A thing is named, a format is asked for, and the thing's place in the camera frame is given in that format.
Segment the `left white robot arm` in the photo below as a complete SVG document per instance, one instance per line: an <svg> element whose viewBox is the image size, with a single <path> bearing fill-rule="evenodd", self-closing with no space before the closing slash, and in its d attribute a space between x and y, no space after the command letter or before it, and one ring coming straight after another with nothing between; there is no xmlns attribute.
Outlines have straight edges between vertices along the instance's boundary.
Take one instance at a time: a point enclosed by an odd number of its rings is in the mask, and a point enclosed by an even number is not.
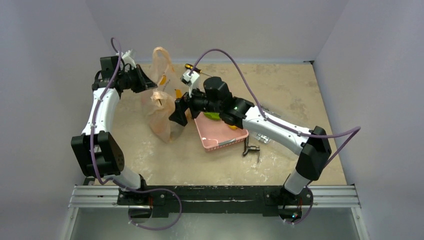
<svg viewBox="0 0 424 240"><path fill-rule="evenodd" d="M149 191L145 180L125 166L124 153L112 136L116 106L125 90L141 93L157 87L131 51L100 58L101 69L91 85L93 103L82 133L71 139L71 148L84 176L101 182L113 181L138 205L146 203Z"/></svg>

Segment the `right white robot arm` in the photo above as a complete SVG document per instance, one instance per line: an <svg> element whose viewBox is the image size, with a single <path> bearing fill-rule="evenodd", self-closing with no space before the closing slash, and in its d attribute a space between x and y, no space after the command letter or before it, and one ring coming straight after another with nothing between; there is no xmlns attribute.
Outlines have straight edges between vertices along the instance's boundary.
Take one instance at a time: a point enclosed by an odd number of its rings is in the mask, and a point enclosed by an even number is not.
<svg viewBox="0 0 424 240"><path fill-rule="evenodd" d="M269 115L259 105L233 96L227 83L217 76L203 82L204 91L198 88L197 76L184 74L181 81L188 86L188 91L175 100L170 121L186 126L187 110L193 119L201 112L217 113L225 124L264 135L298 156L295 169L280 191L284 202L294 203L310 182L319 179L332 153L323 128L295 126Z"/></svg>

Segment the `translucent orange plastic bag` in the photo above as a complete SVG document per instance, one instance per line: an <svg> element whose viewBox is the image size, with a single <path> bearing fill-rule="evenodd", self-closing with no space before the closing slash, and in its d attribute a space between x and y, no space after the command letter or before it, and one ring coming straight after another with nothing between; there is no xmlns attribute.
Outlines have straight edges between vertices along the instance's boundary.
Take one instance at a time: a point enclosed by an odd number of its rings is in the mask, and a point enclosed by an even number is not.
<svg viewBox="0 0 424 240"><path fill-rule="evenodd" d="M183 95L180 82L169 52L156 47L152 52L149 78L157 87L141 94L142 114L150 130L165 143L175 141L184 127L169 120L175 111L175 100Z"/></svg>

